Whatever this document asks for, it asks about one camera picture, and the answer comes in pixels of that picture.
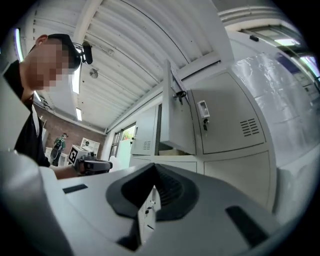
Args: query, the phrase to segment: open locker door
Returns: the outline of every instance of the open locker door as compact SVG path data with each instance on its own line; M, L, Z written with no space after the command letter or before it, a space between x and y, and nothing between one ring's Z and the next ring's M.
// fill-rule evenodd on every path
M151 145L154 138L156 107L144 111L135 123L134 140L131 146L132 155L151 155Z
M168 60L164 63L163 73L160 142L195 155L195 132L190 105L186 96L181 99L174 97L183 89L177 84Z

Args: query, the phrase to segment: person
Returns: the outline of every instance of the person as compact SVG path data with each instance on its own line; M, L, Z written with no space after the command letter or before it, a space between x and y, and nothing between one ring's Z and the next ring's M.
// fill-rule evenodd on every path
M27 155L41 167L51 168L57 179L77 177L72 165L53 166L45 156L42 144L42 127L33 107L34 92L54 86L63 74L76 70L81 63L76 48L67 34L41 35L23 61L13 62L4 78L21 102L30 110L17 139L15 150Z
M59 165L59 158L61 156L62 151L66 148L66 139L68 135L63 133L61 136L55 139L54 146L51 151L51 158L53 159L52 165L58 166Z

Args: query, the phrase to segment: black cap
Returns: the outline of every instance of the black cap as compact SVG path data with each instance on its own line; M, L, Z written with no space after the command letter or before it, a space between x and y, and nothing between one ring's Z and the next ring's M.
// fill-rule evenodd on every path
M75 71L81 64L81 55L76 50L70 36L67 34L50 34L48 39L59 39L62 45L67 46L69 57L71 58L70 69Z

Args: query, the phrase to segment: plastic sheet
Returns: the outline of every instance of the plastic sheet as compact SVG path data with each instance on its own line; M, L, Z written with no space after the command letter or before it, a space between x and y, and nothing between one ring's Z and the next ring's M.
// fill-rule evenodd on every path
M293 162L320 142L316 108L295 77L268 54L231 66L252 93L270 129L277 167Z

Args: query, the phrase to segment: gray plastic part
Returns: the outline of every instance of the gray plastic part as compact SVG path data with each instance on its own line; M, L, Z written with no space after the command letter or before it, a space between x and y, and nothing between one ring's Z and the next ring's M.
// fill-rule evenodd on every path
M184 169L161 165L199 188L194 208L182 219L156 222L137 251L116 242L128 236L133 220L117 215L106 200L114 181L141 168L58 181L54 172L26 156L0 153L1 202L30 241L46 255L234 255L250 249L226 214L241 207L267 235L279 227L274 216L231 185ZM65 194L62 189L88 188Z

